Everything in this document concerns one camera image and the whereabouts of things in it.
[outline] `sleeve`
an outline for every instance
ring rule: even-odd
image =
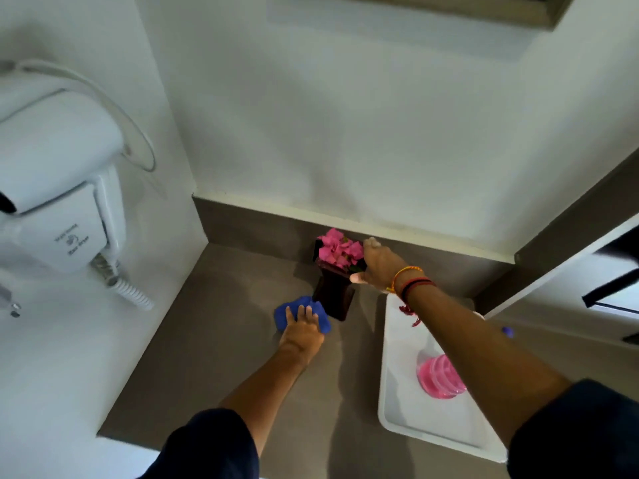
[[[639,478],[639,403],[580,381],[515,433],[507,466],[513,479]]]
[[[140,479],[259,479],[260,460],[249,429],[233,410],[198,413],[173,432]]]

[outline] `hand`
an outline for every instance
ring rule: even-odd
[[[313,356],[324,343],[324,335],[320,332],[319,317],[313,314],[310,306],[297,308],[297,321],[291,308],[286,308],[286,329],[280,339],[279,349],[298,353],[303,366],[308,366]]]
[[[395,275],[407,266],[406,261],[399,257],[388,247],[384,247],[370,237],[363,242],[363,258],[368,266],[366,272],[351,275],[351,282],[355,284],[370,284],[379,290],[387,290]],[[405,271],[400,274],[401,278],[411,278],[423,276],[419,271]]]

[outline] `forearm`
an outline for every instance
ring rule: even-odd
[[[408,303],[451,359],[506,446],[527,419],[571,385],[439,289],[416,287]]]
[[[280,348],[220,403],[220,407],[234,410],[242,417],[258,455],[264,450],[280,405],[305,365],[297,351]]]

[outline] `pink bottle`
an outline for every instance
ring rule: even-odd
[[[445,354],[430,358],[419,366],[417,379],[424,391],[436,399],[451,399],[466,391],[466,385]]]

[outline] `transparent plastic jar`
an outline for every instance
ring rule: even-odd
[[[417,379],[424,391],[436,399],[448,400],[466,391],[466,385],[445,354],[417,367]]]

